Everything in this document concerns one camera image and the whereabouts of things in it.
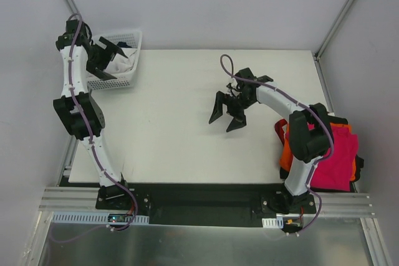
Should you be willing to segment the white t shirt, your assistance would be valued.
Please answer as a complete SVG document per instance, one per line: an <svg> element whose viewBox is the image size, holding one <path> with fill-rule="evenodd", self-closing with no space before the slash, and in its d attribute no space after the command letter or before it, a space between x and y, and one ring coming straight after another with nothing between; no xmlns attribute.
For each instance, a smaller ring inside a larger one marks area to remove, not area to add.
<svg viewBox="0 0 399 266"><path fill-rule="evenodd" d="M116 54L114 59L109 62L106 73L109 74L122 74L131 70L135 64L138 49L136 48L124 48L122 51L124 56Z"/></svg>

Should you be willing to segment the white plastic laundry basket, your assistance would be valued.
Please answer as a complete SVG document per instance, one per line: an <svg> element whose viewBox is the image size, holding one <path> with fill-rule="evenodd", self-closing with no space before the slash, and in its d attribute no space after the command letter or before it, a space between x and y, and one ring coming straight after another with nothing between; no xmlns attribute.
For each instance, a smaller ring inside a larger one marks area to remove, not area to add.
<svg viewBox="0 0 399 266"><path fill-rule="evenodd" d="M123 41L130 45L135 45L138 49L136 61L131 70L122 74L113 74L116 77L114 80L100 80L94 75L87 74L87 85L91 90L101 90L101 89L111 89L111 88L122 88L122 87L132 87L135 81L136 72L138 68L138 60L140 56L140 50L142 46L142 31L139 29L125 29L124 31L111 32L107 34L98 34L93 36L95 44L105 47L99 42L99 37L102 36L114 43Z"/></svg>

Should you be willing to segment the red t shirt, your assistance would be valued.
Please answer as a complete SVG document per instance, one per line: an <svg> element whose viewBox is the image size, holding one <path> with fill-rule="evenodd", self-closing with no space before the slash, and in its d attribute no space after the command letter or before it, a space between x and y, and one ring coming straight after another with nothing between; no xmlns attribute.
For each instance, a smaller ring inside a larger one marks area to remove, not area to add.
<svg viewBox="0 0 399 266"><path fill-rule="evenodd" d="M274 125L274 130L281 141L282 145L285 145L285 138L287 132L288 122L285 119L277 121Z"/></svg>

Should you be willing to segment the magenta t shirt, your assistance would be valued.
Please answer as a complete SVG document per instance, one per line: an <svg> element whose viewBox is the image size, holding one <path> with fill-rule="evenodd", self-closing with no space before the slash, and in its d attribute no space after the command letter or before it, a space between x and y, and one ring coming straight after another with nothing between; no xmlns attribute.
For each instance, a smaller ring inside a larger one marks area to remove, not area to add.
<svg viewBox="0 0 399 266"><path fill-rule="evenodd" d="M322 154L323 161L312 158L306 163L294 156L293 146L289 144L287 126L285 145L279 160L280 176L286 180L286 187L293 194L306 191L307 184L316 191L351 191L351 185L358 179L362 161L357 158L358 136L352 133L349 124L331 124L334 148Z"/></svg>

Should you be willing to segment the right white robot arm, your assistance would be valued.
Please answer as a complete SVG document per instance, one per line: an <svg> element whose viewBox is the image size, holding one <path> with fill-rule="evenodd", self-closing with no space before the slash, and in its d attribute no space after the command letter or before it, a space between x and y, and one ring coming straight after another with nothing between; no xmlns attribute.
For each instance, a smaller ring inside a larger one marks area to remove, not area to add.
<svg viewBox="0 0 399 266"><path fill-rule="evenodd" d="M249 68L240 70L233 79L236 84L228 84L228 92L216 93L209 122L227 113L232 118L227 131L243 128L247 124L244 111L255 103L271 108L287 120L289 148L293 155L291 169L280 192L267 200L267 206L276 213L293 213L306 202L318 164L334 150L327 109L321 103L301 103L278 88L272 78L256 77Z"/></svg>

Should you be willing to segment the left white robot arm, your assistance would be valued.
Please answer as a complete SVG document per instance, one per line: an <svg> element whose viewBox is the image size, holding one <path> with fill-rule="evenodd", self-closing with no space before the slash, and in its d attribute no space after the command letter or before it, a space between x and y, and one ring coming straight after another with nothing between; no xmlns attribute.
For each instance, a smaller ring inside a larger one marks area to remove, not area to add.
<svg viewBox="0 0 399 266"><path fill-rule="evenodd" d="M132 194L121 171L114 168L105 142L105 117L87 85L87 74L112 80L113 75L105 69L116 55L124 52L104 37L99 41L99 45L93 42L91 30L80 14L68 18L65 32L55 42L62 56L64 83L61 96L52 104L68 134L83 145L94 163L99 176L98 197L125 209L132 202Z"/></svg>

